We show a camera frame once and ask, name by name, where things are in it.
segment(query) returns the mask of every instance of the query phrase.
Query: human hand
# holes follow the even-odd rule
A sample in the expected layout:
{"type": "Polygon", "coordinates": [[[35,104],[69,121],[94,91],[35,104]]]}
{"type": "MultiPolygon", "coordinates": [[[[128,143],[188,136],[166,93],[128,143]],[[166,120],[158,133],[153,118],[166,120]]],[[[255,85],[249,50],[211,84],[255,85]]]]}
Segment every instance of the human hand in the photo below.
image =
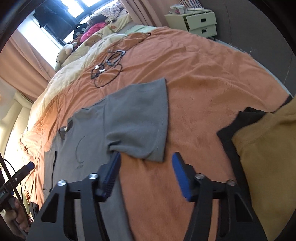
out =
{"type": "Polygon", "coordinates": [[[21,231],[18,229],[18,227],[16,227],[15,223],[13,222],[13,220],[16,220],[16,222],[19,224],[22,230],[24,230],[25,232],[29,232],[30,227],[28,225],[24,210],[22,209],[20,201],[17,198],[15,198],[15,207],[17,209],[17,212],[15,210],[6,211],[4,221],[15,235],[24,238],[21,231]]]}

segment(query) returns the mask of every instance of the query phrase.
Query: gray wall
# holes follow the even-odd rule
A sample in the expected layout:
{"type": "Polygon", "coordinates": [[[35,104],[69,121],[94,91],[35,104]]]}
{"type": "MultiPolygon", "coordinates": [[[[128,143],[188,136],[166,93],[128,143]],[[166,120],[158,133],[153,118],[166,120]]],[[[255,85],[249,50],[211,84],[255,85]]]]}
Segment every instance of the gray wall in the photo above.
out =
{"type": "Polygon", "coordinates": [[[217,39],[249,53],[296,94],[296,57],[276,26],[248,0],[199,0],[215,12],[217,39]]]}

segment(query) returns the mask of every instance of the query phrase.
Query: metal screw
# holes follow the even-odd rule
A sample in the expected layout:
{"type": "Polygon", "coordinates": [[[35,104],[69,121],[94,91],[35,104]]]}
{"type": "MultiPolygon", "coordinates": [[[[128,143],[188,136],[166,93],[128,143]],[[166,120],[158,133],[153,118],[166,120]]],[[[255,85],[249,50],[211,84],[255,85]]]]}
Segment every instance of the metal screw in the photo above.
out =
{"type": "Polygon", "coordinates": [[[233,180],[228,180],[227,184],[232,187],[236,185],[235,181],[233,181],[233,180]]]}
{"type": "Polygon", "coordinates": [[[96,173],[89,174],[89,179],[97,179],[97,178],[98,178],[98,174],[96,173]]]}
{"type": "Polygon", "coordinates": [[[202,173],[197,173],[197,174],[195,175],[195,178],[196,178],[196,179],[204,179],[204,178],[205,178],[205,175],[203,175],[202,173]]]}
{"type": "Polygon", "coordinates": [[[57,182],[57,185],[58,186],[64,186],[64,185],[66,185],[66,183],[67,183],[66,180],[60,180],[60,181],[57,182]]]}

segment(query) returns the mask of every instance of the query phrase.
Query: pink curtain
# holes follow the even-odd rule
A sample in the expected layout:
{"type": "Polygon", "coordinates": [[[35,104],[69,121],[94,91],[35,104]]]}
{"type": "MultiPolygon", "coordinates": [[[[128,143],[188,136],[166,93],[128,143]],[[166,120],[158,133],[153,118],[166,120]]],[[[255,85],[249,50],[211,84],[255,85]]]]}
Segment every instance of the pink curtain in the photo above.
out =
{"type": "Polygon", "coordinates": [[[178,0],[119,0],[137,24],[167,26],[165,15],[178,0]]]}
{"type": "Polygon", "coordinates": [[[32,101],[42,94],[55,74],[18,30],[0,53],[0,77],[32,101]]]}

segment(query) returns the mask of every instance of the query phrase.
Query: orange blanket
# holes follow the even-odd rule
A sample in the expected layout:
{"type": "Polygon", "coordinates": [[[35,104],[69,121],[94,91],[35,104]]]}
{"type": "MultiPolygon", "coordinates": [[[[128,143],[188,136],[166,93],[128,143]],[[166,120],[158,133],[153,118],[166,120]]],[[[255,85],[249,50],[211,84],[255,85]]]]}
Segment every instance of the orange blanket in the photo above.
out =
{"type": "MultiPolygon", "coordinates": [[[[249,55],[180,30],[158,28],[151,36],[131,34],[109,49],[127,50],[119,76],[105,87],[94,86],[91,70],[106,57],[107,50],[103,51],[77,81],[54,97],[32,130],[23,135],[25,157],[36,164],[26,179],[26,194],[42,205],[44,152],[75,111],[127,85],[165,77],[169,126],[164,163],[123,154],[120,182],[136,240],[183,240],[192,204],[182,197],[172,169],[172,154],[179,151],[185,162],[212,180],[233,179],[216,132],[247,106],[276,110],[287,93],[249,55]]],[[[114,69],[105,71],[97,85],[116,74],[114,69]]],[[[215,202],[209,240],[215,238],[217,210],[215,202]]]]}

